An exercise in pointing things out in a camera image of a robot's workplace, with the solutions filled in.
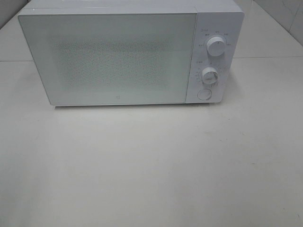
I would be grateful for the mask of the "round door release button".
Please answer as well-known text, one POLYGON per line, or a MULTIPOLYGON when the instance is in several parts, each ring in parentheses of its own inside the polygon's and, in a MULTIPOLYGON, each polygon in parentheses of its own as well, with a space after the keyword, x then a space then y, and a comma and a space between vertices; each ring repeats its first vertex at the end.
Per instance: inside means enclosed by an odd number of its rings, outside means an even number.
POLYGON ((211 96, 212 92, 209 89, 201 89, 197 94, 197 98, 202 101, 209 100, 211 96))

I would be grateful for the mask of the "white microwave knob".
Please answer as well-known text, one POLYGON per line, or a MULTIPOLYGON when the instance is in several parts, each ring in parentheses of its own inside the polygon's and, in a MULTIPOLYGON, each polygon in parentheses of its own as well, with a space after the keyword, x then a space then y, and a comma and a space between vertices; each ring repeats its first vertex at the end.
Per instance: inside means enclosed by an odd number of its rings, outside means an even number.
POLYGON ((206 49, 209 55, 213 57, 221 56, 225 52, 226 40, 221 35, 215 35, 206 42, 206 49))
POLYGON ((216 83, 218 80, 218 72, 213 67, 207 67, 202 70, 202 82, 208 85, 216 83))

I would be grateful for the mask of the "white microwave door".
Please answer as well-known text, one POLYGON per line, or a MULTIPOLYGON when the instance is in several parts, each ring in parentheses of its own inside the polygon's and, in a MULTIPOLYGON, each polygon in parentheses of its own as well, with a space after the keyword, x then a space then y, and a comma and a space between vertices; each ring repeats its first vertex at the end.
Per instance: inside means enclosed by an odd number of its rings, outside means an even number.
POLYGON ((19 22, 51 105, 186 100, 196 14, 35 15, 19 22))

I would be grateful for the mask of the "white microwave oven body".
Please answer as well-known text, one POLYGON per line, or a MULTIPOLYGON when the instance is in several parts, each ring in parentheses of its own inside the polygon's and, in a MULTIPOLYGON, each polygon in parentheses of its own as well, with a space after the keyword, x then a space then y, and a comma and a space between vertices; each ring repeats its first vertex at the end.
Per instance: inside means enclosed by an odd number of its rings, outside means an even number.
POLYGON ((180 104, 218 103, 223 98, 244 19, 244 12, 232 0, 33 0, 20 11, 18 20, 20 16, 35 15, 190 13, 196 14, 196 26, 186 100, 180 104), (207 40, 215 35, 221 35, 226 40, 225 52, 218 57, 209 55, 206 49, 207 40), (217 82, 211 85, 202 82, 202 70, 207 67, 213 67, 218 72, 217 82), (201 89, 211 90, 209 100, 197 98, 201 89))

